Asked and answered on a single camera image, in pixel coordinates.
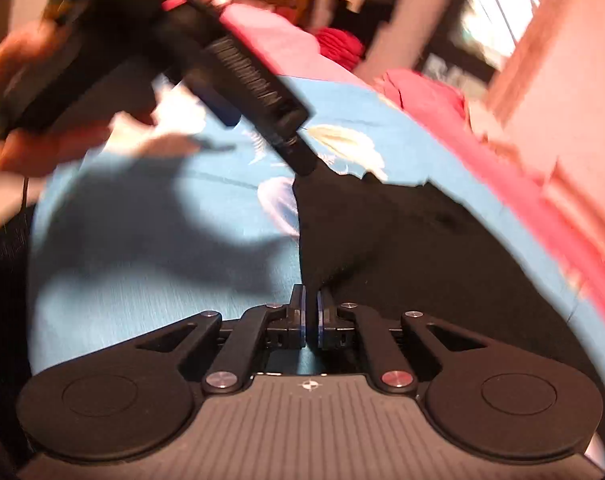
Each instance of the hand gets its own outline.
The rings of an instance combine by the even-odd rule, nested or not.
[[[0,88],[26,64],[55,53],[64,31],[50,22],[35,23],[10,33],[0,44]],[[14,130],[0,140],[0,171],[45,176],[58,164],[85,155],[109,138],[108,124],[89,124],[71,131],[35,135]]]

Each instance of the silver screw head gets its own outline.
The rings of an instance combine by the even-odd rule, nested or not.
[[[402,370],[391,370],[382,375],[382,382],[392,388],[404,388],[413,382],[413,375]]]
[[[232,372],[222,371],[207,375],[205,381],[212,388],[223,389],[230,388],[236,384],[238,382],[238,378],[236,377],[236,374],[233,374]]]

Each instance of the blue fabric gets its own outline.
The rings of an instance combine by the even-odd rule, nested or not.
[[[557,263],[489,188],[426,130],[354,86],[289,78],[314,108],[307,127],[367,135],[389,182],[431,180],[463,203],[521,264],[540,293],[585,341],[605,380],[605,323],[567,285]],[[297,243],[257,198],[258,186],[291,177],[271,151],[260,160],[241,122],[208,117],[207,149],[172,160],[90,153],[59,168],[34,221],[30,266],[30,361],[35,372],[202,310],[239,317],[288,300],[300,282]],[[335,153],[316,139],[318,153]],[[361,175],[353,161],[337,171]]]

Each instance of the round pad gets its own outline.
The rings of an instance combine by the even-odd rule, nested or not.
[[[49,368],[20,395],[20,423],[46,452],[82,462],[130,458],[169,440],[193,412],[175,368],[78,364]]]
[[[132,380],[117,375],[96,375],[74,381],[62,394],[62,402],[78,415],[109,416],[126,410],[138,395]]]
[[[556,402],[556,391],[544,379],[527,374],[502,374],[482,385],[489,406],[511,415],[535,415]]]
[[[598,389],[585,375],[509,347],[452,356],[425,399],[452,441],[518,461],[584,450],[602,414]]]

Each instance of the black tool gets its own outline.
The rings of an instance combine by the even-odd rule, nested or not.
[[[151,81],[180,81],[227,126],[244,115],[302,176],[317,156],[298,129],[305,105],[198,0],[50,0],[46,15],[69,31],[61,49],[0,92],[0,139],[15,128],[61,130],[151,112]]]
[[[409,307],[389,322],[335,305],[325,290],[314,351],[333,364],[274,370],[271,354],[304,345],[311,303],[296,285],[288,304],[231,321],[201,312],[36,375],[18,418],[38,453],[20,477],[603,476],[583,456],[602,401],[582,373]]]

